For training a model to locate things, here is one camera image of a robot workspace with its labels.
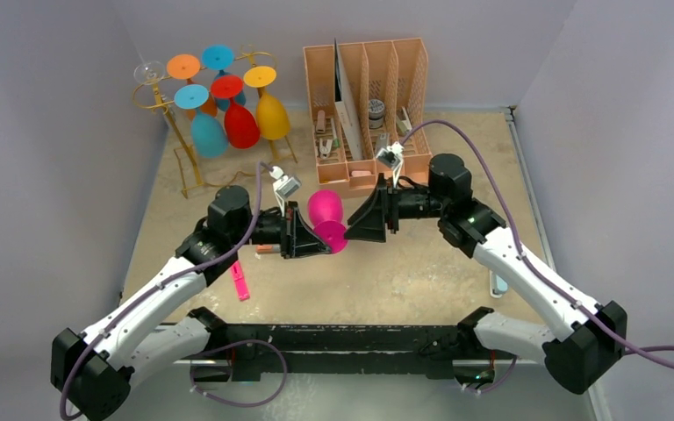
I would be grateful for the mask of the magenta plastic wine glass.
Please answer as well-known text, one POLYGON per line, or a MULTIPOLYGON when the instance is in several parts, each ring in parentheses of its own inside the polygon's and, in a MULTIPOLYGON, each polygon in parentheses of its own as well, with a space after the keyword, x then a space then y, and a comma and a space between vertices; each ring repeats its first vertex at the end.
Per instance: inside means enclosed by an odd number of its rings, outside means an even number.
POLYGON ((341 197, 332 190, 317 191, 308 200, 307 212, 312 230, 326 242, 332 253, 340 253, 348 244, 344 237, 347 228, 343 224, 341 197))

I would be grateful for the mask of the light blue wine glass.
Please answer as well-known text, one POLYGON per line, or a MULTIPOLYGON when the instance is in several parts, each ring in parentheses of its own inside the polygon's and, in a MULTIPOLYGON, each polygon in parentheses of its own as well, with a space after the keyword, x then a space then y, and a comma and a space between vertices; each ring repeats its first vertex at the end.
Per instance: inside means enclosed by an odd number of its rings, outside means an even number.
POLYGON ((194 147, 203 158, 216 158, 223 154, 229 145, 221 123, 202 111, 202 107, 210 98, 208 89, 200 84, 181 87, 174 95, 177 107, 195 112, 190 125, 190 133, 194 147))

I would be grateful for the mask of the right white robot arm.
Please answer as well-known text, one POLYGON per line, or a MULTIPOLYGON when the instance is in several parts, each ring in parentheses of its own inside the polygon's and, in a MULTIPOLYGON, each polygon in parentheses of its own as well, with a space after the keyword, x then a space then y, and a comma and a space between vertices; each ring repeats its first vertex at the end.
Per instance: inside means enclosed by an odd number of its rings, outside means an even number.
POLYGON ((512 227, 473 197, 471 181, 462 158, 451 153, 429 161, 426 185, 392 187, 380 177, 348 219, 344 237, 384 243, 402 219, 436 219, 453 248, 500 276, 542 320, 537 325, 481 307, 458 325, 460 350, 470 357, 491 350, 535 361, 564 389, 582 395, 624 356, 624 346, 600 326, 625 334, 627 313, 616 302, 598 303, 530 254, 512 227))

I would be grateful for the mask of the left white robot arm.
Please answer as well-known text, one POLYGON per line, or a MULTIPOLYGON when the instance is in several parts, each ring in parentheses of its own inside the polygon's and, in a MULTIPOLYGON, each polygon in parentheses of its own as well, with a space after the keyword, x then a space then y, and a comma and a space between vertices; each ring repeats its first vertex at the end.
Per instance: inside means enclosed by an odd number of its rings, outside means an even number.
POLYGON ((226 275, 248 245, 279 245, 285 259, 330 254, 333 249, 300 214, 298 204, 261 210, 241 186, 220 189, 207 215, 160 272, 102 320, 52 343, 51 383, 61 393, 63 420, 105 420, 157 370, 184 357, 214 359, 256 338, 234 339, 230 326, 204 307, 164 330, 163 320, 226 275))

